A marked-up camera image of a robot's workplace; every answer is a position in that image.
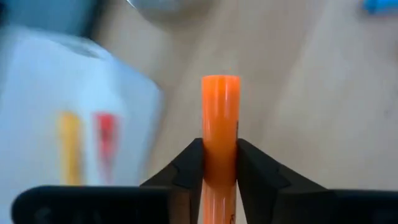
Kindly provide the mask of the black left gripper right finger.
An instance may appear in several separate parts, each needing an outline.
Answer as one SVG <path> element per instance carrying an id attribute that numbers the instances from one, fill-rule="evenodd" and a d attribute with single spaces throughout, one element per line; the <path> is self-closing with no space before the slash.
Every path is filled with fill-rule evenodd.
<path id="1" fill-rule="evenodd" d="M 398 224 L 398 191 L 327 189 L 238 139 L 248 224 Z"/>

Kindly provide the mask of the red highlighter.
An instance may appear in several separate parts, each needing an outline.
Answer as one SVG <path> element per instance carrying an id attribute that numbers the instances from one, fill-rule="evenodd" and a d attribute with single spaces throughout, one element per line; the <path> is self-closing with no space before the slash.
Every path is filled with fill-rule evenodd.
<path id="1" fill-rule="evenodd" d="M 119 141 L 118 116 L 106 111 L 93 115 L 95 143 L 98 154 L 98 165 L 102 181 L 109 185 L 113 181 L 113 169 Z"/>

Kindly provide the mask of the orange highlighter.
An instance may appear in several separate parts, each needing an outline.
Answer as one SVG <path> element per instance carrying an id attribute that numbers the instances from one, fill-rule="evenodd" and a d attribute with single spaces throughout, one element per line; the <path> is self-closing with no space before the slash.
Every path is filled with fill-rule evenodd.
<path id="1" fill-rule="evenodd" d="M 201 79 L 203 224 L 235 224 L 240 78 Z"/>

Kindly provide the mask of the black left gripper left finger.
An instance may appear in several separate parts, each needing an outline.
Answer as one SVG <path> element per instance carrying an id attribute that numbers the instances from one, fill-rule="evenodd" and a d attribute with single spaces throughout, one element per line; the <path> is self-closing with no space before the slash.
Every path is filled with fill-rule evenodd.
<path id="1" fill-rule="evenodd" d="M 197 224 L 203 141 L 139 186 L 43 185 L 12 203 L 13 224 Z"/>

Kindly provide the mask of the yellow highlighter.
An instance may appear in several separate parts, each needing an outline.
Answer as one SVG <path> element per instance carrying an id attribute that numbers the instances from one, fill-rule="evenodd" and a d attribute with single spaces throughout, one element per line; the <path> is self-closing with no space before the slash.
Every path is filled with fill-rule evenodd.
<path id="1" fill-rule="evenodd" d="M 72 112 L 61 113 L 58 119 L 63 180 L 67 185 L 81 185 L 80 120 Z"/>

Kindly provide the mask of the blue highlighter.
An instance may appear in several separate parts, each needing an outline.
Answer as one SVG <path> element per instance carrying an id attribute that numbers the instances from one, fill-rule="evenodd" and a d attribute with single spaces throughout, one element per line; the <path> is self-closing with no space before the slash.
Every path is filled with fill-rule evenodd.
<path id="1" fill-rule="evenodd" d="M 362 7 L 372 15 L 398 14 L 398 0 L 363 0 Z"/>

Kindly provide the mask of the white plastic bin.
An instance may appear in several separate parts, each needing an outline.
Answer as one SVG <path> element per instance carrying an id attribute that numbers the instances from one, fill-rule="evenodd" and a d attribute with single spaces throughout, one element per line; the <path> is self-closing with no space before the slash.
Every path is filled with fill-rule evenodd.
<path id="1" fill-rule="evenodd" d="M 153 145 L 164 94 L 150 78 L 95 42 L 26 27 L 0 38 L 0 224 L 12 224 L 11 204 L 39 185 L 64 183 L 58 119 L 81 124 L 81 171 L 100 176 L 93 115 L 118 116 L 119 141 L 111 185 L 138 185 Z"/>

